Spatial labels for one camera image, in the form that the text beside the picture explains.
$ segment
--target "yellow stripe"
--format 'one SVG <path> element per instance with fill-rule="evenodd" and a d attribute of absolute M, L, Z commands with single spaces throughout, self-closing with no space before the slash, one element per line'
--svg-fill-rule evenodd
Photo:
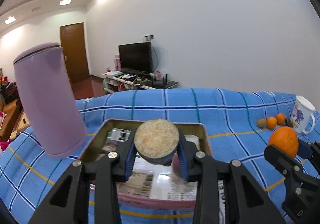
<path fill-rule="evenodd" d="M 8 149 L 14 153 L 14 150 L 9 146 Z M 53 181 L 50 181 L 49 179 L 45 178 L 42 174 L 38 173 L 35 169 L 33 169 L 29 164 L 27 164 L 25 161 L 22 160 L 22 158 L 17 154 L 17 153 L 14 153 L 14 155 L 16 156 L 16 158 L 22 163 L 24 164 L 27 168 L 30 169 L 30 171 L 34 172 L 37 176 L 39 176 L 41 179 L 47 181 L 49 184 L 52 184 L 54 185 L 54 182 Z"/>
<path fill-rule="evenodd" d="M 285 181 L 285 178 L 280 179 L 279 181 L 277 181 L 276 183 L 270 185 L 269 187 L 265 188 L 265 191 L 271 191 L 272 189 L 276 188 L 278 185 L 282 184 Z"/>
<path fill-rule="evenodd" d="M 14 150 L 9 146 L 8 149 L 15 155 L 15 157 L 24 164 L 27 168 L 30 169 L 33 173 L 35 173 L 37 176 L 39 176 L 41 179 L 47 181 L 52 186 L 55 184 L 53 181 L 48 180 L 46 177 L 44 177 L 42 174 L 38 173 L 35 169 L 33 169 L 29 164 L 27 164 L 25 161 L 22 160 L 22 158 L 17 154 L 14 153 Z M 193 213 L 189 214 L 180 214 L 180 215 L 150 215 L 150 214 L 143 214 L 143 213 L 136 213 L 136 212 L 129 212 L 120 210 L 120 213 L 129 215 L 129 216 L 135 216 L 135 217 L 142 217 L 142 218 L 149 218 L 149 219 L 174 219 L 174 218 L 190 218 L 193 216 Z"/>
<path fill-rule="evenodd" d="M 89 201 L 89 204 L 94 206 L 93 201 Z M 193 217 L 193 213 L 178 214 L 178 215 L 151 215 L 151 214 L 144 214 L 144 213 L 129 212 L 124 210 L 120 210 L 120 213 L 134 216 L 134 217 L 141 217 L 141 218 L 148 218 L 148 219 L 182 219 L 182 218 Z"/>
<path fill-rule="evenodd" d="M 268 128 L 263 128 L 263 129 L 259 129 L 254 131 L 248 131 L 248 132 L 229 132 L 229 133 L 220 133 L 220 134 L 216 134 L 216 135 L 212 135 L 212 136 L 208 136 L 208 138 L 215 138 L 215 137 L 221 137 L 221 136 L 230 136 L 230 135 L 247 135 L 247 134 L 254 134 L 254 133 L 259 133 L 259 132 L 263 132 L 266 130 L 270 130 Z"/>
<path fill-rule="evenodd" d="M 268 129 L 260 129 L 257 130 L 257 132 L 262 132 L 262 131 L 266 131 Z M 217 134 L 217 135 L 213 135 L 213 136 L 209 136 L 208 138 L 215 138 L 218 136 L 229 136 L 229 135 L 244 135 L 244 134 L 253 134 L 255 133 L 254 131 L 249 131 L 249 132 L 238 132 L 238 133 L 221 133 L 221 134 Z M 24 164 L 27 168 L 30 169 L 30 171 L 32 171 L 34 174 L 36 174 L 37 176 L 39 176 L 41 179 L 47 181 L 49 184 L 51 184 L 52 186 L 55 184 L 53 181 L 47 179 L 46 177 L 44 177 L 42 174 L 38 173 L 36 170 L 34 170 L 29 164 L 27 164 L 25 161 L 22 160 L 22 158 L 14 152 L 14 150 L 9 146 L 8 149 L 16 156 L 16 158 L 22 163 Z M 277 187 L 278 185 L 282 184 L 284 182 L 285 178 L 280 179 L 279 181 L 277 181 L 276 183 L 270 185 L 269 187 L 265 188 L 265 191 L 271 191 L 272 189 L 274 189 L 275 187 Z M 124 211 L 124 210 L 120 210 L 120 213 L 125 214 L 125 215 L 130 215 L 130 216 L 135 216 L 135 217 L 142 217 L 142 218 L 149 218 L 149 219 L 174 219 L 174 218 L 190 218 L 193 216 L 193 213 L 189 213 L 189 214 L 180 214 L 180 215 L 150 215 L 150 214 L 143 214 L 143 213 L 136 213 L 136 212 L 129 212 L 129 211 Z"/>

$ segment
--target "wooden door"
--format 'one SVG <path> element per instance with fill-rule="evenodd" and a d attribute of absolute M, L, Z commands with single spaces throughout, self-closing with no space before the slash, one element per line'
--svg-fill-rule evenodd
<path fill-rule="evenodd" d="M 84 24 L 60 27 L 60 41 L 72 84 L 88 79 L 90 75 L 85 52 Z"/>

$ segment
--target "orange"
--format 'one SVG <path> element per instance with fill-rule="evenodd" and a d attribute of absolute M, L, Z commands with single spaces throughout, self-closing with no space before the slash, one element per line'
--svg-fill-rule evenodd
<path fill-rule="evenodd" d="M 297 155 L 299 148 L 297 134 L 290 127 L 280 127 L 275 130 L 270 136 L 268 145 L 275 145 L 293 158 Z"/>
<path fill-rule="evenodd" d="M 273 129 L 277 125 L 277 119 L 275 117 L 269 117 L 267 119 L 267 128 L 268 129 Z"/>
<path fill-rule="evenodd" d="M 282 114 L 282 113 L 279 113 L 277 116 L 276 116 L 276 119 L 277 119 L 277 123 L 279 125 L 282 125 L 285 121 L 285 115 Z"/>

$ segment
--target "blue checkered blanket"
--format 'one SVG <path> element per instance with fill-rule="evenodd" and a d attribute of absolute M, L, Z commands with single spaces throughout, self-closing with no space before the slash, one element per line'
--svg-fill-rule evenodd
<path fill-rule="evenodd" d="M 216 159 L 229 162 L 239 159 L 265 189 L 280 213 L 285 196 L 283 177 L 263 157 L 272 130 L 259 129 L 260 118 L 284 113 L 290 116 L 295 95 L 285 93 L 242 93 L 222 89 L 170 89 L 126 91 L 76 104 L 92 138 L 107 119 L 168 119 L 172 122 L 201 122 L 205 125 Z M 319 114 L 316 127 L 304 141 L 320 140 Z M 26 224 L 42 199 L 83 150 L 61 160 L 47 156 L 28 128 L 4 151 L 0 158 L 0 198 L 20 224 Z M 303 171 L 317 176 L 307 161 Z M 192 223 L 191 211 L 157 211 L 120 205 L 126 223 Z M 93 206 L 89 208 L 90 223 Z"/>

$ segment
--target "purple thermos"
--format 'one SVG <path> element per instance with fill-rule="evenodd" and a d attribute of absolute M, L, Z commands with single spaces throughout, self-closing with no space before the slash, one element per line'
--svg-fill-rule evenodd
<path fill-rule="evenodd" d="M 45 43 L 13 62 L 22 106 L 43 149 L 52 157 L 72 155 L 87 137 L 69 83 L 62 47 Z"/>

